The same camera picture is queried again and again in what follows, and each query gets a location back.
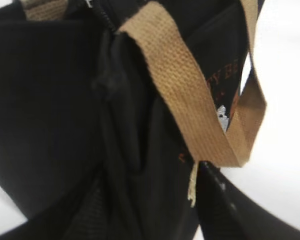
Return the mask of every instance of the tan strap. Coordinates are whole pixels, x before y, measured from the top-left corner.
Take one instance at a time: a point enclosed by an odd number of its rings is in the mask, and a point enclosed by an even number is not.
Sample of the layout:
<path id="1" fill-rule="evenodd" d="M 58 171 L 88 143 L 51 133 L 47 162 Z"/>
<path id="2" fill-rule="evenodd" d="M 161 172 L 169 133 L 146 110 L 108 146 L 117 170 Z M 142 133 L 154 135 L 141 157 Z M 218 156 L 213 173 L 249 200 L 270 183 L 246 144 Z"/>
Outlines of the tan strap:
<path id="1" fill-rule="evenodd" d="M 248 16 L 250 50 L 255 31 L 251 25 L 256 24 L 250 11 L 258 9 L 250 9 L 253 2 L 256 4 L 255 0 L 242 0 Z M 193 159 L 210 161 L 219 167 L 242 166 L 249 159 L 266 108 L 257 79 L 247 81 L 225 134 L 205 77 L 163 6 L 149 2 L 119 31 L 127 32 L 141 48 L 153 82 L 174 116 Z"/>
<path id="2" fill-rule="evenodd" d="M 20 0 L 26 19 L 29 21 L 61 20 L 68 0 Z"/>

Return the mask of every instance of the black zipper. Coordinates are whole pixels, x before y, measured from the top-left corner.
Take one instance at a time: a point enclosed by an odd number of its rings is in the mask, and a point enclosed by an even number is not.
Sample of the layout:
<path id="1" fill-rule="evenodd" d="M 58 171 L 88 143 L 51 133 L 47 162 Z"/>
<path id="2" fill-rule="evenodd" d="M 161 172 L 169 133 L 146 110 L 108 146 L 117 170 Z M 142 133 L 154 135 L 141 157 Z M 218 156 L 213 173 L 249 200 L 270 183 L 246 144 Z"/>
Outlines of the black zipper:
<path id="1" fill-rule="evenodd" d="M 103 21 L 107 28 L 115 32 L 118 27 L 117 24 L 114 23 L 116 15 L 112 10 L 111 4 L 108 1 L 107 4 L 105 4 L 104 0 L 91 0 L 90 2 L 92 4 L 94 14 Z"/>

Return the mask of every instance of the bag handle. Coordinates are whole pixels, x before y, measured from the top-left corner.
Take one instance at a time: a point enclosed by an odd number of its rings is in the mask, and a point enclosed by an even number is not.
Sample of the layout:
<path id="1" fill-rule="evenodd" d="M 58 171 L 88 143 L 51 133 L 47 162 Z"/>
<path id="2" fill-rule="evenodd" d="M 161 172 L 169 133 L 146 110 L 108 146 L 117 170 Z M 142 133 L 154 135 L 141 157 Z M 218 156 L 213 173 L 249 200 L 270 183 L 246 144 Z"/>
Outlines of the bag handle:
<path id="1" fill-rule="evenodd" d="M 256 0 L 241 0 L 253 59 Z M 178 27 L 157 2 L 150 1 L 119 29 L 141 48 L 153 82 L 171 111 L 196 163 L 239 167 L 248 161 L 262 123 L 266 101 L 250 74 L 230 127 L 224 133 L 205 77 L 184 43 Z"/>

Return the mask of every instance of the black nylon fabric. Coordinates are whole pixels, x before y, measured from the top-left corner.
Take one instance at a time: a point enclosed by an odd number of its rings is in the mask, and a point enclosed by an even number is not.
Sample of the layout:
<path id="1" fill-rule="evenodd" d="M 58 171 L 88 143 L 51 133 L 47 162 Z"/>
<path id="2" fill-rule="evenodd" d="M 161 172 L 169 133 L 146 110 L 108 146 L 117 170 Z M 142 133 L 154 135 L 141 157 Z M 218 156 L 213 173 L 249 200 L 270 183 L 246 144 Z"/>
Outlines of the black nylon fabric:
<path id="1" fill-rule="evenodd" d="M 0 185 L 27 218 L 103 159 L 91 90 L 101 30 L 0 21 Z"/>
<path id="2" fill-rule="evenodd" d="M 300 231 L 250 200 L 212 164 L 200 164 L 196 187 L 205 240 L 300 240 Z"/>
<path id="3" fill-rule="evenodd" d="M 108 42 L 105 35 L 101 48 Z M 109 229 L 115 229 L 108 239 L 192 240 L 198 220 L 187 200 L 191 163 L 179 159 L 178 128 L 135 43 L 121 34 L 108 49 L 95 82 L 112 199 Z"/>
<path id="4" fill-rule="evenodd" d="M 241 6 L 163 4 L 230 116 L 247 49 Z M 118 23 L 133 12 L 102 7 Z M 93 11 L 0 21 L 0 185 L 30 217 L 0 240 L 192 240 L 199 221 L 208 240 L 300 239 L 202 166 L 190 208 L 193 161 L 141 51 L 126 34 L 101 37 Z M 231 191 L 219 191 L 220 179 Z M 232 202 L 245 207 L 233 211 Z"/>

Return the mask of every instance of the zipper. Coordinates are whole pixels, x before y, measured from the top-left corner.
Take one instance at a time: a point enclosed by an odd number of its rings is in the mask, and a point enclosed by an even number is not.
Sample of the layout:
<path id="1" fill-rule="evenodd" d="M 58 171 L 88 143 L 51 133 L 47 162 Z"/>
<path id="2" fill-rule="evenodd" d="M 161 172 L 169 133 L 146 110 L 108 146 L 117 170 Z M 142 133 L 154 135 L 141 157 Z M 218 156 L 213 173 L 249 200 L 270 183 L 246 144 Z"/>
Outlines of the zipper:
<path id="1" fill-rule="evenodd" d="M 102 0 L 81 0 L 81 2 L 85 2 L 87 7 L 92 9 L 93 13 L 99 19 L 101 19 L 103 24 L 112 32 L 115 32 L 117 30 L 117 24 L 114 23 L 115 13 L 112 10 L 112 6 L 109 1 L 107 1 L 108 4 L 105 4 L 104 1 L 102 2 Z"/>

